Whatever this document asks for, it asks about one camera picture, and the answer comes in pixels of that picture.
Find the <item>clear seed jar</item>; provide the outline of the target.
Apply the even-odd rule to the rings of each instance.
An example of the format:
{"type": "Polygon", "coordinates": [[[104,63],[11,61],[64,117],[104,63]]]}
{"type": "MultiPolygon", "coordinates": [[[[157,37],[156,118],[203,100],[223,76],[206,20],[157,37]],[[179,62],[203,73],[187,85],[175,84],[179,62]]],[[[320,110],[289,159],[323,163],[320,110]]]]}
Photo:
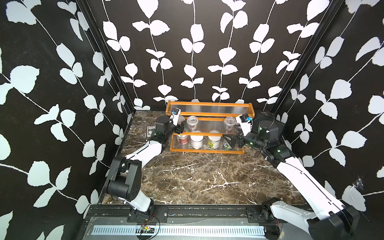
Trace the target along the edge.
{"type": "Polygon", "coordinates": [[[178,125],[184,124],[185,121],[186,121],[186,119],[185,119],[184,116],[179,116],[179,118],[178,118],[178,125]]]}
{"type": "Polygon", "coordinates": [[[190,131],[195,131],[197,129],[199,119],[196,116],[189,116],[187,118],[187,125],[190,131]]]}
{"type": "Polygon", "coordinates": [[[231,131],[237,123],[234,117],[226,117],[224,120],[225,130],[231,131]]]}

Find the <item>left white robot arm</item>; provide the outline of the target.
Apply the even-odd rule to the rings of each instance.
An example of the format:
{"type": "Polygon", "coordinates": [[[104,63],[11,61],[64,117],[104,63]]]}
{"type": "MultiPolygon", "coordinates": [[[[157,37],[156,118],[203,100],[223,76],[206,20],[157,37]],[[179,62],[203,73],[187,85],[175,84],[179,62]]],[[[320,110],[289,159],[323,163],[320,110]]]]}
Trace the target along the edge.
{"type": "Polygon", "coordinates": [[[113,159],[105,183],[107,194],[128,202],[134,210],[148,216],[154,214],[154,200],[141,190],[142,168],[164,151],[174,133],[183,133],[184,122],[180,122],[179,117],[180,114],[174,111],[170,116],[158,117],[156,128],[144,146],[131,154],[113,159]]]}

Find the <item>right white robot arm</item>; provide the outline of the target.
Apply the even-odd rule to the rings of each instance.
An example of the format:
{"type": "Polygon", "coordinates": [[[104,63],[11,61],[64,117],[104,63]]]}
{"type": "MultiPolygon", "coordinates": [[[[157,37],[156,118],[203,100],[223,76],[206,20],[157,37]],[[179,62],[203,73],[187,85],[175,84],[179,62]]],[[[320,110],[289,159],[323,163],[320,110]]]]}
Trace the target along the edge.
{"type": "Polygon", "coordinates": [[[259,150],[267,162],[285,176],[304,197],[310,211],[276,198],[264,203],[266,221],[283,220],[305,231],[313,240],[350,240],[360,219],[359,212],[329,193],[304,168],[297,156],[282,142],[284,123],[258,113],[238,115],[230,121],[236,134],[224,134],[231,148],[249,146],[259,150]]]}

